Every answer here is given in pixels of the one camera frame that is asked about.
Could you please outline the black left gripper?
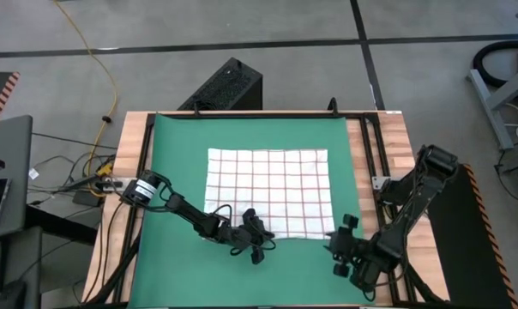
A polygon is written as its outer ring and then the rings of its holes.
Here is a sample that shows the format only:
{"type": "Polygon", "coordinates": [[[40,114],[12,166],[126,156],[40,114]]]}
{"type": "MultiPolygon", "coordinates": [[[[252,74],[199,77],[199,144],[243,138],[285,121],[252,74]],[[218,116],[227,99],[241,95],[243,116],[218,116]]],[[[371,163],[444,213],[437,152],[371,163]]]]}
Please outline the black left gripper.
{"type": "Polygon", "coordinates": [[[249,247],[252,250],[263,251],[272,251],[276,248],[274,234],[265,229],[263,221],[254,209],[247,209],[243,213],[242,227],[225,227],[224,237],[226,244],[231,247],[231,254],[240,254],[249,247]]]}

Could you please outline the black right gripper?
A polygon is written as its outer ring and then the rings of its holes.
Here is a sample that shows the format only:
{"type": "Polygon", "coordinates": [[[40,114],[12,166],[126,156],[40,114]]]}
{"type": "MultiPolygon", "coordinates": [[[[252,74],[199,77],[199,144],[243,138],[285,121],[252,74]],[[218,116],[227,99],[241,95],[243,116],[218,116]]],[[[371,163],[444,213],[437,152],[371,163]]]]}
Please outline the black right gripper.
{"type": "MultiPolygon", "coordinates": [[[[358,266],[364,256],[369,252],[369,241],[357,238],[354,233],[358,228],[358,217],[345,214],[343,217],[344,237],[346,241],[345,256],[346,260],[352,266],[358,266]]],[[[344,253],[344,237],[338,232],[327,233],[329,237],[328,245],[325,248],[332,254],[334,258],[340,258],[344,253]]]]}

